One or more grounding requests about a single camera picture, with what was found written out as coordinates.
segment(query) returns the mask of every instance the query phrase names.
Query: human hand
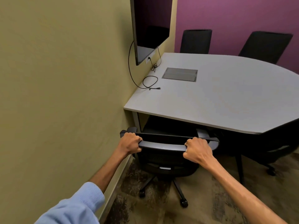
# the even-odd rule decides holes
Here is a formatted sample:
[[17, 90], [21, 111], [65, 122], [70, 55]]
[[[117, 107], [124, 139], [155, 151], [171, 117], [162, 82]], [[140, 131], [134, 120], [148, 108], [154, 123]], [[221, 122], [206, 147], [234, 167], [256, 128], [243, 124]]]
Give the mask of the human hand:
[[207, 169], [209, 164], [215, 159], [213, 157], [212, 149], [205, 139], [196, 137], [188, 139], [185, 146], [187, 146], [187, 150], [183, 153], [183, 157], [200, 164], [205, 169]]
[[125, 133], [120, 139], [117, 150], [125, 157], [130, 154], [141, 152], [138, 143], [142, 141], [142, 138], [135, 133]]

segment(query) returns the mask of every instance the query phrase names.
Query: television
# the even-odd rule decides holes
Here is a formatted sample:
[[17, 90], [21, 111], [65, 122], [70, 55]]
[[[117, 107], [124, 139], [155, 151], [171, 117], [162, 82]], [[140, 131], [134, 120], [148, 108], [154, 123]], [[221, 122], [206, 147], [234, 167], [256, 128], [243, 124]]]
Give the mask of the television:
[[130, 0], [136, 65], [169, 37], [172, 0]]

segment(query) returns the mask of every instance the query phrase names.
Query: person's left arm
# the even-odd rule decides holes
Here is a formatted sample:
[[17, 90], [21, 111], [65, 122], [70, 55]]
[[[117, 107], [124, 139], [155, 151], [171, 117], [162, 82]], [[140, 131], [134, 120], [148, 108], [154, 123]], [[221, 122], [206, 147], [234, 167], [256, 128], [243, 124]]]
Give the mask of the person's left arm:
[[95, 211], [105, 202], [104, 192], [120, 163], [140, 152], [141, 137], [125, 133], [108, 161], [71, 198], [61, 200], [44, 213], [35, 224], [98, 224]]

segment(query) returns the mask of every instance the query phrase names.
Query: purple wall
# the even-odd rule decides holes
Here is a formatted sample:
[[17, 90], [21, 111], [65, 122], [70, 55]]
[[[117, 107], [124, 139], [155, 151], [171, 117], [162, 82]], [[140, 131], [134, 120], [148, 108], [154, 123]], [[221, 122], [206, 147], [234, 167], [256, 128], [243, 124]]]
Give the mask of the purple wall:
[[212, 29], [209, 54], [223, 55], [238, 55], [252, 31], [292, 33], [278, 65], [299, 73], [299, 0], [178, 0], [175, 52], [187, 29]]

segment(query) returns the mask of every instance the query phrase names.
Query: power cord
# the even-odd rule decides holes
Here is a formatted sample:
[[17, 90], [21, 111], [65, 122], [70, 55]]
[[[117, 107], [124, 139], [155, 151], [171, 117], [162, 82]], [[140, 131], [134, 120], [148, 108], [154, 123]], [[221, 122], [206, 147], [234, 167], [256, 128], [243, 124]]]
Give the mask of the power cord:
[[[152, 84], [151, 86], [146, 86], [146, 85], [144, 85], [144, 80], [145, 80], [147, 77], [145, 77], [145, 78], [142, 80], [142, 84], [145, 86], [145, 88], [142, 88], [142, 87], [138, 86], [138, 85], [135, 83], [135, 81], [134, 81], [134, 79], [133, 79], [133, 77], [132, 77], [132, 74], [131, 74], [131, 70], [130, 70], [130, 52], [131, 52], [131, 48], [132, 48], [133, 43], [134, 43], [134, 41], [132, 42], [132, 44], [131, 44], [131, 46], [130, 46], [130, 49], [129, 49], [129, 56], [128, 56], [129, 72], [130, 72], [130, 76], [131, 76], [131, 79], [132, 79], [133, 83], [134, 83], [138, 88], [140, 88], [140, 89], [160, 90], [161, 87], [152, 88], [152, 86], [155, 85], [155, 84], [158, 82], [158, 77], [153, 76], [153, 75], [148, 75], [148, 76], [147, 76], [147, 77], [155, 77], [155, 78], [157, 79], [156, 82], [155, 82], [154, 84]], [[151, 70], [155, 72], [155, 69], [156, 69], [157, 67], [159, 67], [160, 64], [159, 64], [158, 66], [157, 66], [157, 64], [154, 64], [154, 65], [152, 64]]]

